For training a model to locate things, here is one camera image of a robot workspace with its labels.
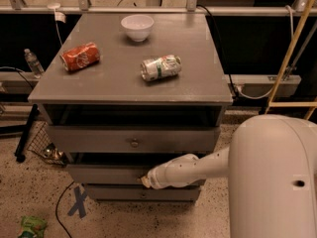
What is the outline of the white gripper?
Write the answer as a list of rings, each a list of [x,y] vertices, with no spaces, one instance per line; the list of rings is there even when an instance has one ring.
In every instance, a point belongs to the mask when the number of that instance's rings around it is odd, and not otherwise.
[[[162,189],[170,186],[168,179],[168,167],[157,166],[151,169],[146,176],[141,177],[144,186],[151,186],[154,189]]]

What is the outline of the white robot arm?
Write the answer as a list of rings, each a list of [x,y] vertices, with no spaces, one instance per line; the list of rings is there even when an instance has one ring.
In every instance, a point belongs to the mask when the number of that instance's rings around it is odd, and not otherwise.
[[[317,125],[260,115],[238,127],[229,147],[173,159],[142,183],[161,189],[227,176],[231,238],[317,238],[316,171]]]

